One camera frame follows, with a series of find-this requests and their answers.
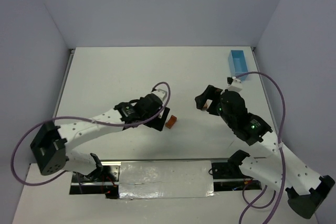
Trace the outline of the light wood rectangular block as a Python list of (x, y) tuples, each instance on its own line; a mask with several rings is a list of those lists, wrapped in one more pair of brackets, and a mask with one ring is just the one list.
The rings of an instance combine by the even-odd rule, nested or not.
[(212, 100), (207, 99), (202, 107), (202, 110), (206, 111), (211, 106)]

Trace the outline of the orange wood arch block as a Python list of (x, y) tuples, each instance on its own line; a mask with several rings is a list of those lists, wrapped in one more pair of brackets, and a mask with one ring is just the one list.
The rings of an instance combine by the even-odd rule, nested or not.
[(171, 115), (169, 120), (166, 122), (165, 127), (168, 129), (171, 129), (173, 125), (176, 123), (176, 121), (177, 121), (177, 117)]

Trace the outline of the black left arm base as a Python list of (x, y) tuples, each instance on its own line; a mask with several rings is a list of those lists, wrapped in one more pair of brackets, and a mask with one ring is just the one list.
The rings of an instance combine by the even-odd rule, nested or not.
[(104, 195), (107, 199), (119, 199), (120, 162), (103, 161), (103, 174), (90, 180), (73, 173), (69, 189), (70, 195)]

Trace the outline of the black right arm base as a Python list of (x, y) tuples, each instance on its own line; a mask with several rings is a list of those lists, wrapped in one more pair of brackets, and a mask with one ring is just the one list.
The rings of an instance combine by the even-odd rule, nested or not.
[(261, 183), (251, 177), (243, 175), (237, 165), (229, 162), (211, 163), (208, 173), (213, 178), (215, 192), (261, 190)]

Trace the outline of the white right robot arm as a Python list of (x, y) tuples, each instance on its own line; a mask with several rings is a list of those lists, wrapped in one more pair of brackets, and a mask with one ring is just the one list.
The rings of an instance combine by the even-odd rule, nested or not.
[(211, 100), (207, 112), (220, 116), (244, 148), (233, 152), (228, 162), (241, 173), (259, 180), (272, 189), (287, 193), (289, 207), (299, 216), (310, 219), (326, 199), (335, 181), (320, 175), (301, 161), (261, 117), (248, 112), (245, 100), (231, 88), (222, 90), (208, 85), (195, 97), (201, 110)]

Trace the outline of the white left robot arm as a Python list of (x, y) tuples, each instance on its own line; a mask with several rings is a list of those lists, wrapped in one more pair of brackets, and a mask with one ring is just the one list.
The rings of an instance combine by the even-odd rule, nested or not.
[(170, 111), (164, 107), (167, 92), (157, 89), (139, 99), (121, 102), (89, 121), (56, 125), (44, 123), (30, 148), (43, 176), (60, 170), (80, 173), (90, 181), (101, 179), (108, 170), (95, 153), (79, 153), (75, 148), (101, 136), (136, 127), (139, 122), (161, 131)]

